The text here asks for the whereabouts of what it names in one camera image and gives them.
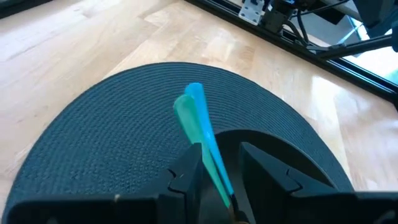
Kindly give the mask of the gold utensil blue handle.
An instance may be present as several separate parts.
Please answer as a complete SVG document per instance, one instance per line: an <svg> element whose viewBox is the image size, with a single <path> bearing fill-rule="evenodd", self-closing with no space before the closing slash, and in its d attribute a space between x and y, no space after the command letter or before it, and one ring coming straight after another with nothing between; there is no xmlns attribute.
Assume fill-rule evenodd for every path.
<svg viewBox="0 0 398 224"><path fill-rule="evenodd" d="M185 94L192 96L195 101L198 117L201 122L206 143L210 150L211 158L215 163L218 175L220 176L223 186L228 194L229 201L231 202L232 206L231 213L233 214L236 223L239 223L239 220L241 218L239 217L238 202L236 200L233 186L231 184L228 173L224 166L224 162L216 142L215 134L213 132L213 128L208 113L204 87L201 83L191 83L185 88Z"/></svg>

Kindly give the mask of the gold spoon green handle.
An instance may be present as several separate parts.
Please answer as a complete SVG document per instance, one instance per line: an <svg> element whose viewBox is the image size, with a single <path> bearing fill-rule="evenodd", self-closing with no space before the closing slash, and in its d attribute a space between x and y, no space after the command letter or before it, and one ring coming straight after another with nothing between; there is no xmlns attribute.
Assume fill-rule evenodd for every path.
<svg viewBox="0 0 398 224"><path fill-rule="evenodd" d="M226 208L231 206L229 195L218 174L218 169L211 156L208 143L202 130L194 99L190 95L181 95L174 102L174 112L192 144L201 143L202 162L208 171Z"/></svg>

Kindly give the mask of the black table edge frame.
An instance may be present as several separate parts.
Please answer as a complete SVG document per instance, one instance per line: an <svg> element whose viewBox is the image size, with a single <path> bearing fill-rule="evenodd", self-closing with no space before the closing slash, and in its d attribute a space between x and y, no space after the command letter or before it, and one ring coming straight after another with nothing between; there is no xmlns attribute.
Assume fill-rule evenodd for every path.
<svg viewBox="0 0 398 224"><path fill-rule="evenodd" d="M377 96L393 103L398 109L398 85L376 74L349 62L345 57L324 60L317 53L326 51L329 47L321 47L309 41L306 34L301 35L298 29L290 21L286 21L279 33L268 31L262 25L266 7L270 0L264 0L261 21L254 26L242 20L238 14L242 8L229 0L186 0L199 8L220 17L332 74L343 78L362 89L374 93ZM295 0L297 9L305 9L309 0Z"/></svg>

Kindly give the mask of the black bowl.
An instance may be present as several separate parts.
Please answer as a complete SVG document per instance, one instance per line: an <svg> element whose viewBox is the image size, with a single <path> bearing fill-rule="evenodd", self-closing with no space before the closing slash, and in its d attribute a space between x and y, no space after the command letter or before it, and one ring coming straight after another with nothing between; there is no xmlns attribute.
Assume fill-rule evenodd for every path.
<svg viewBox="0 0 398 224"><path fill-rule="evenodd" d="M215 136L217 145L221 151L227 167L232 170L232 180L236 183L234 194L239 207L239 223L236 223L233 214L231 219L233 224L252 224L246 215L246 210L251 210L249 200L244 188L241 172L241 143L248 142L264 152L284 161L290 166L299 164L299 154L304 154L295 146L281 138L253 130L230 130L223 131Z"/></svg>

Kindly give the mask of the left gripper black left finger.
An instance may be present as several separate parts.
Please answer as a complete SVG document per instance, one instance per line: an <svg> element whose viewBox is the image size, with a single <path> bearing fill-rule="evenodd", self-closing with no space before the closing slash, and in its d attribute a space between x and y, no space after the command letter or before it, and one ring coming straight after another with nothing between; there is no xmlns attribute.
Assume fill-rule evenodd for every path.
<svg viewBox="0 0 398 224"><path fill-rule="evenodd" d="M203 170L201 144L192 144L140 191L117 200L117 224L197 224Z"/></svg>

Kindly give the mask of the round dark woven placemat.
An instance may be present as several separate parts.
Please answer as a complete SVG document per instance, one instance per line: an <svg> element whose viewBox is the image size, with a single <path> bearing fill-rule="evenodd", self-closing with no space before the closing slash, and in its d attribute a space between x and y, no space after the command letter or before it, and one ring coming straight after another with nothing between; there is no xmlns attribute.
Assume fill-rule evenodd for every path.
<svg viewBox="0 0 398 224"><path fill-rule="evenodd" d="M311 125L270 91L221 68L153 63L95 84L50 123L17 173L2 224L9 224L12 207L29 199L140 191L189 148L172 107L193 82L204 86L215 133L275 135L318 164L337 189L353 190Z"/></svg>

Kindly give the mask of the black diagonal frame brace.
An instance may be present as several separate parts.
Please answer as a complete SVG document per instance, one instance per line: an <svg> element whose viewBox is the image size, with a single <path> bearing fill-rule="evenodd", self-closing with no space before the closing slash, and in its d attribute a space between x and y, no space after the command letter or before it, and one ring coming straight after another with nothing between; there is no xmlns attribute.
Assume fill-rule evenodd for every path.
<svg viewBox="0 0 398 224"><path fill-rule="evenodd" d="M333 45L327 48L326 51L317 53L317 56L324 60L330 60L349 55L361 54L371 50L391 47L392 40L392 34L389 34L348 45Z"/></svg>

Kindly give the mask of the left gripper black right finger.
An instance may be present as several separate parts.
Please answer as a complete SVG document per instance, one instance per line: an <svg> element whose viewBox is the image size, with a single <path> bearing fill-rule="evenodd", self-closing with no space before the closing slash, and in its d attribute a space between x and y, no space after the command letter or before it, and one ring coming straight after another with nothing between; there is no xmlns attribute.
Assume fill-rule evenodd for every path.
<svg viewBox="0 0 398 224"><path fill-rule="evenodd" d="M290 166L248 142L241 143L241 172L256 224L354 224L358 200L340 192L305 154Z"/></svg>

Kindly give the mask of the silver corner bracket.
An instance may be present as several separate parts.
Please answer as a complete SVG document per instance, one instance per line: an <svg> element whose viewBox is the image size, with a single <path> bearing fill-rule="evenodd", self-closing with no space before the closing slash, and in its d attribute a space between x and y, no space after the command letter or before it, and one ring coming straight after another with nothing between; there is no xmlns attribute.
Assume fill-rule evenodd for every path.
<svg viewBox="0 0 398 224"><path fill-rule="evenodd" d="M238 16L242 20L257 26L261 21L263 7L264 0L244 0Z"/></svg>

